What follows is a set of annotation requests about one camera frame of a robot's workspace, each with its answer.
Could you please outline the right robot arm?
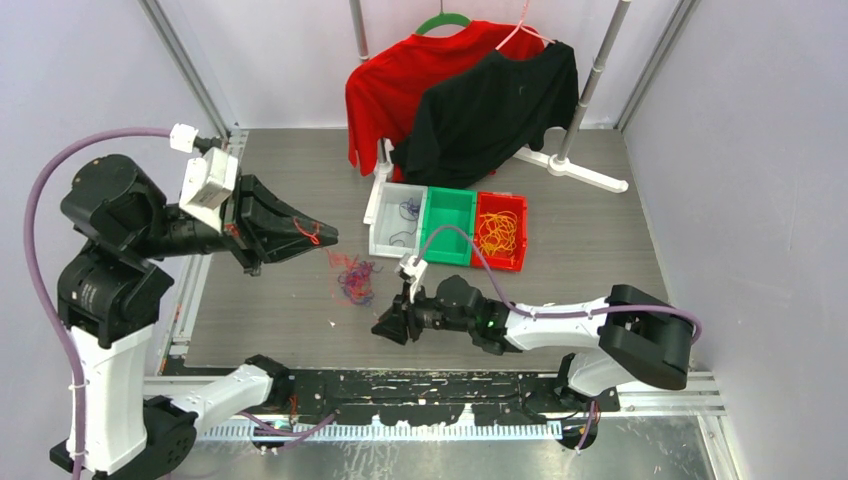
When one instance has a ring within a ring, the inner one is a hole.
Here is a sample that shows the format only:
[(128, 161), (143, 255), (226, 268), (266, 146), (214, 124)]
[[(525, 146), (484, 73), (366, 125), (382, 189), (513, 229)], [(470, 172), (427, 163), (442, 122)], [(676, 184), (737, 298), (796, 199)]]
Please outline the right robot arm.
[(371, 332), (404, 345), (425, 329), (466, 333), (493, 355), (564, 348), (565, 376), (554, 387), (558, 403), (571, 411), (631, 381), (684, 389), (700, 331), (683, 311), (630, 285), (583, 303), (533, 306), (487, 298), (458, 275), (432, 296), (405, 284)]

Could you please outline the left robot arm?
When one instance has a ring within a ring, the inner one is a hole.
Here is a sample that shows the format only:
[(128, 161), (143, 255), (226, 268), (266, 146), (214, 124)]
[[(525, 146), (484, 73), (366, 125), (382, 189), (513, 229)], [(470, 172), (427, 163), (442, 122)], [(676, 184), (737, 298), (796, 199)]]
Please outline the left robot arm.
[(218, 231), (169, 203), (122, 154), (83, 166), (61, 209), (86, 239), (57, 283), (58, 315), (85, 377), (85, 431), (52, 448), (54, 463), (70, 468), (80, 460), (96, 479), (156, 479), (231, 416), (288, 406), (288, 368), (259, 354), (192, 393), (144, 397), (147, 345), (173, 285), (159, 263), (229, 252), (256, 276), (265, 264), (336, 244), (335, 227), (279, 200), (249, 174), (237, 178)]

